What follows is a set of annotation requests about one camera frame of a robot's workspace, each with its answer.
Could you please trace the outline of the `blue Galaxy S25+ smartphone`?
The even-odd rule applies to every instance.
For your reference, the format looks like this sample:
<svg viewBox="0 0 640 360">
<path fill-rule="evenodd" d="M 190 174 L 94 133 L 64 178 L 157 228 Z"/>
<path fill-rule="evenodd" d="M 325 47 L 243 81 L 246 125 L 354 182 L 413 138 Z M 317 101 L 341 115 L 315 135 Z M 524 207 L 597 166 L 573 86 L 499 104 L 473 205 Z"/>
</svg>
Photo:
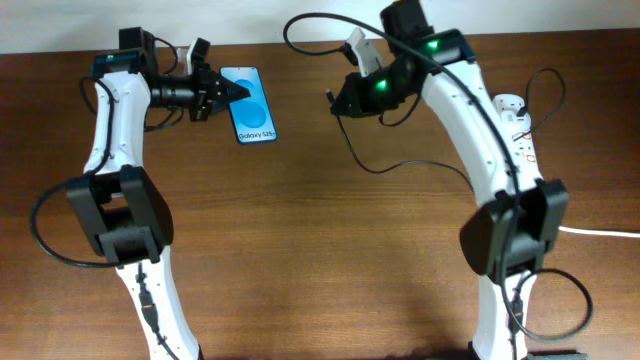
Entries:
<svg viewBox="0 0 640 360">
<path fill-rule="evenodd" d="M 230 104 L 236 139 L 241 145 L 274 142 L 278 135 L 256 67 L 222 67 L 221 75 L 246 88 L 250 96 Z"/>
</svg>

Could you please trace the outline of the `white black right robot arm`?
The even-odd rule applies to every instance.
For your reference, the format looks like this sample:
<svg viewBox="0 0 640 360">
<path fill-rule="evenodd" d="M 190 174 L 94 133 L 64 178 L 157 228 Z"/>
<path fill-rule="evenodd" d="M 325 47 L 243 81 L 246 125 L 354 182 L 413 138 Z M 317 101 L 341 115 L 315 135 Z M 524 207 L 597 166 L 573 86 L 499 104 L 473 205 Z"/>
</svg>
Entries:
<svg viewBox="0 0 640 360">
<path fill-rule="evenodd" d="M 435 113 L 453 143 L 473 189 L 475 214 L 460 230 L 467 264 L 479 277 L 478 325 L 470 359 L 526 359 L 528 302 L 544 273 L 568 205 L 559 180 L 543 179 L 528 119 L 518 106 L 491 97 L 481 68 L 457 29 L 436 32 L 417 1 L 396 1 L 380 14 L 379 34 L 394 60 L 385 64 L 356 23 L 342 46 L 358 71 L 346 76 L 331 113 L 382 115 L 416 96 Z"/>
</svg>

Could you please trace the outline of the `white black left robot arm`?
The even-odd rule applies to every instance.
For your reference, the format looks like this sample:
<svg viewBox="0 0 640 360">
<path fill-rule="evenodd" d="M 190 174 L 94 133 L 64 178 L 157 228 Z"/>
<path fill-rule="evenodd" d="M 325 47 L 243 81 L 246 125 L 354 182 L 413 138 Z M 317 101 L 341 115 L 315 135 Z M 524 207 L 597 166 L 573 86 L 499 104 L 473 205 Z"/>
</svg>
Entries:
<svg viewBox="0 0 640 360">
<path fill-rule="evenodd" d="M 92 250 L 126 286 L 153 359 L 203 354 L 173 279 L 172 215 L 143 165 L 146 117 L 151 108 L 174 107 L 205 121 L 248 97 L 248 89 L 207 63 L 209 48 L 194 40 L 185 74 L 163 74 L 155 36 L 140 27 L 120 30 L 118 50 L 98 55 L 91 68 L 98 100 L 93 148 L 82 177 L 66 187 Z"/>
</svg>

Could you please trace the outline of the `white USB charger adapter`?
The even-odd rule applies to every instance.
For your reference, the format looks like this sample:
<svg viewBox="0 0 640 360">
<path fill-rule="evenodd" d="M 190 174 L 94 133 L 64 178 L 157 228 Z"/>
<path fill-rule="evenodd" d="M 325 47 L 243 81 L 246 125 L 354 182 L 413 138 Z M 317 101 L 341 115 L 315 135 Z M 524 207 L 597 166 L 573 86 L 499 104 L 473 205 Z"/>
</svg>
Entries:
<svg viewBox="0 0 640 360">
<path fill-rule="evenodd" d="M 518 116 L 515 111 L 505 110 L 500 114 L 500 116 L 501 125 L 510 133 L 526 132 L 531 127 L 531 117 L 528 113 Z"/>
</svg>

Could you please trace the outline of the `white power strip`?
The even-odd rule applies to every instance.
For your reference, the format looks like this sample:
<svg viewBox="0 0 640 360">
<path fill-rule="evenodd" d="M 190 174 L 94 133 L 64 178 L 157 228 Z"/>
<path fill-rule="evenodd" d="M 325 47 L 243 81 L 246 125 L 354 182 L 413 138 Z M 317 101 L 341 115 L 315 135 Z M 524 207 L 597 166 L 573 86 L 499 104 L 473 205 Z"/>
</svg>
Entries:
<svg viewBox="0 0 640 360">
<path fill-rule="evenodd" d="M 514 162 L 519 166 L 537 165 L 531 128 L 531 117 L 527 112 L 519 115 L 524 100 L 515 94 L 500 94 L 493 99 L 497 114 L 500 116 L 499 129 L 506 136 L 506 144 L 513 151 Z"/>
</svg>

